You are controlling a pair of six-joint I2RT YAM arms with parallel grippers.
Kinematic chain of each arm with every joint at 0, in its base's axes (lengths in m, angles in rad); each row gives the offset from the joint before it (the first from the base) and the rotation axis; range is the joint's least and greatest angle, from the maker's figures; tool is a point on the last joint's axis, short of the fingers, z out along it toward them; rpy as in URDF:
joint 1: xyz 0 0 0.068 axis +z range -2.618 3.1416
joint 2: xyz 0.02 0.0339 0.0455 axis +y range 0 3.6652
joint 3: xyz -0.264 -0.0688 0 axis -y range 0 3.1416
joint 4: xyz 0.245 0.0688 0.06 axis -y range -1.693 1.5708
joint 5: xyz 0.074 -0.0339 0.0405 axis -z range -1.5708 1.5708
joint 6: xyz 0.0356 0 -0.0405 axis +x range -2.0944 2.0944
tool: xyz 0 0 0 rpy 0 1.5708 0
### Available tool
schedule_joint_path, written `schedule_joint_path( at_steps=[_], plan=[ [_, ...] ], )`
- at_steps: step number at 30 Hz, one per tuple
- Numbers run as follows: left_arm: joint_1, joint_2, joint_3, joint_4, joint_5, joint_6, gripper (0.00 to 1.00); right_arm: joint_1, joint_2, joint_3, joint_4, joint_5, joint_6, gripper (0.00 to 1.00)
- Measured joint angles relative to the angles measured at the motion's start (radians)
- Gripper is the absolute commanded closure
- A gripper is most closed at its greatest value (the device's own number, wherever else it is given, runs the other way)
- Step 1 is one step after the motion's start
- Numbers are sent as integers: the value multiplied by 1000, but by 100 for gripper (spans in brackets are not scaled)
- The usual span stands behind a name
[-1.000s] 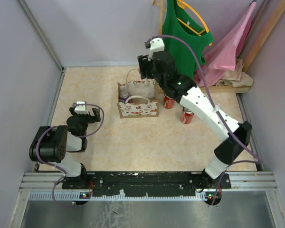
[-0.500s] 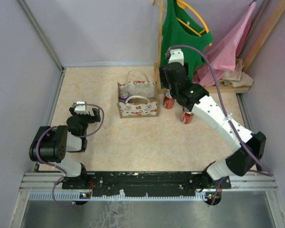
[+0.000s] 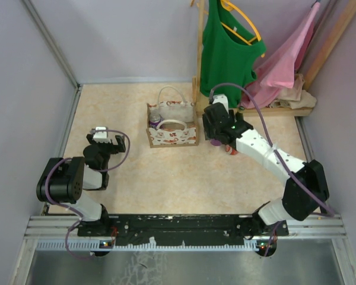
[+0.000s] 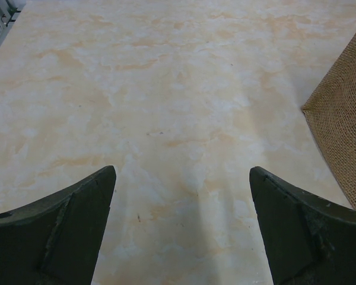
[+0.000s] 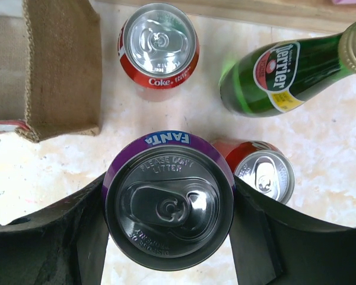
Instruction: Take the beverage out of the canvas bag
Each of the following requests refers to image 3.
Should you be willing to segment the red cola can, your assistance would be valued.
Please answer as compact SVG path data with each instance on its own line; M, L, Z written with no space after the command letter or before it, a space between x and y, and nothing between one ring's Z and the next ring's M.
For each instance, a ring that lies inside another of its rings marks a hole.
M229 155L237 155L239 152L235 150L234 148L230 147L229 145L225 146L225 152Z

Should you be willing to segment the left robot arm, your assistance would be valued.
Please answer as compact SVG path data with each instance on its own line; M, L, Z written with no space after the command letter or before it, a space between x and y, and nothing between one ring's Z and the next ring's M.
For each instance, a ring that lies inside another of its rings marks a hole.
M105 190L109 183L109 167L112 155L123 153L123 163L130 147L129 137L115 131L116 143L109 138L109 129L96 128L87 134L88 145L83 155L49 159L36 186L37 199L72 211L79 218L80 236L103 236L108 234L113 222L105 206L91 199L85 191Z

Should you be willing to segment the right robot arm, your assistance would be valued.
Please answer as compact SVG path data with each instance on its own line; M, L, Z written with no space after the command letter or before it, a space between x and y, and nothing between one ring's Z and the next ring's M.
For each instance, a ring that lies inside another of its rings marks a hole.
M317 160L306 162L282 151L222 103L206 107L202 120L207 139L252 158L284 186L281 198L263 204L252 214L249 227L253 233L267 235L280 221L303 221L317 208L326 207L329 190L324 168Z

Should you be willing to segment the green glass bottle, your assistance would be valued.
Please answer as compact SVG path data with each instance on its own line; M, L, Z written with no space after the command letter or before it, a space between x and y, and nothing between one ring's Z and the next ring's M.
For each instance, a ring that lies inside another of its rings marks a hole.
M243 106L238 106L237 112L235 113L236 121L240 121L244 119L244 107Z

